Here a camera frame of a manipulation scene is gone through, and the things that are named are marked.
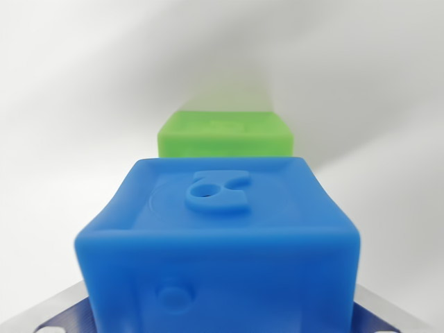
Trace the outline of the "gripper right finger with black rubber pad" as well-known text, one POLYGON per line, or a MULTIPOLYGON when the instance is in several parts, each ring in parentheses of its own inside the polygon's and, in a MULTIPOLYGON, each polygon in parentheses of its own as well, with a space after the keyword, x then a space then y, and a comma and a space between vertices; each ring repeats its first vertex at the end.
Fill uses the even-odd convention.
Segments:
POLYGON ((352 331, 437 332, 438 330, 358 284, 355 288, 352 331))

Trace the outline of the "gripper left finger with black rubber pad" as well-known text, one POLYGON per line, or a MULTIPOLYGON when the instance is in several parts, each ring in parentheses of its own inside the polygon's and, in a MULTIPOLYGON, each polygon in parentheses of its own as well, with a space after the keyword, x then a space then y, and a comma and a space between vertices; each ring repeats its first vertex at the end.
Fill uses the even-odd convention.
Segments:
POLYGON ((75 285, 38 304, 32 332, 44 327, 57 327, 63 332, 95 332, 96 325, 85 283, 75 285))

